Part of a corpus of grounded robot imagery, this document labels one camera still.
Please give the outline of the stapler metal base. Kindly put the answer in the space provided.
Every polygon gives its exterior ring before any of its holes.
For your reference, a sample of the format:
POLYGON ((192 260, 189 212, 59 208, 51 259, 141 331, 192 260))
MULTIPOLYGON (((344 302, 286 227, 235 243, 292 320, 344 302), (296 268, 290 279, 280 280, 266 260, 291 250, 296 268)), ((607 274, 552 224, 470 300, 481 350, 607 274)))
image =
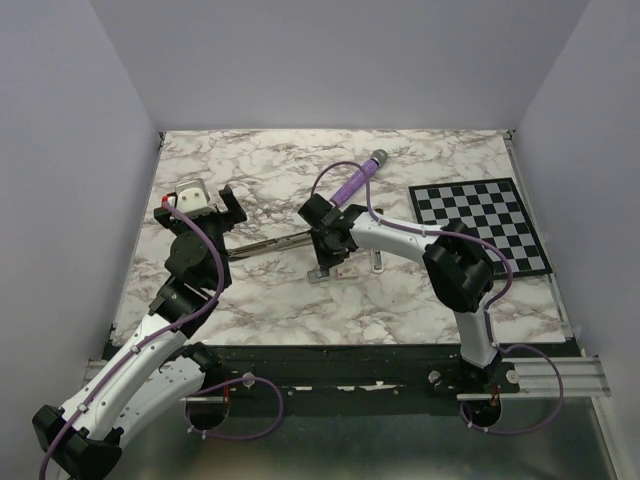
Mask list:
POLYGON ((228 259, 230 262, 239 261, 270 252, 282 252, 299 248, 311 243, 311 232, 305 231, 229 249, 228 259))

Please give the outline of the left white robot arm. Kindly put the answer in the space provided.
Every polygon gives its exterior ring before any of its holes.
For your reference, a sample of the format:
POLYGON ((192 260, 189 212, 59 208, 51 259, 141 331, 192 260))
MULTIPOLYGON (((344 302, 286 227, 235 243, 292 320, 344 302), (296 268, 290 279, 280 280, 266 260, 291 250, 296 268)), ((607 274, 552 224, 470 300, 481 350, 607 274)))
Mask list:
POLYGON ((211 204, 202 180, 164 197, 155 220, 175 236, 166 282, 128 341, 102 370, 61 406, 43 406, 32 423, 47 461, 73 479, 103 479, 124 448, 182 397, 214 393, 217 357, 190 338, 231 285, 224 235, 247 217, 230 187, 211 204))

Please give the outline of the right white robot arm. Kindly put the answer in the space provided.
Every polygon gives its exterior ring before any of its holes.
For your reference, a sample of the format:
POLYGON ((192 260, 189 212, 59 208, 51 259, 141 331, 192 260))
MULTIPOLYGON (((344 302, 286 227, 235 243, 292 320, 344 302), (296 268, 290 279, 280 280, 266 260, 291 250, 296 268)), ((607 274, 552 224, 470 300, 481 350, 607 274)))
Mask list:
POLYGON ((484 300, 493 288, 494 265, 479 239, 461 221, 420 225, 381 216, 360 205, 345 210, 315 194, 299 209, 310 226, 319 269, 328 271, 351 253, 378 250, 422 264, 439 301, 454 312, 461 340, 460 379, 480 392, 496 380, 498 355, 488 333, 484 300))

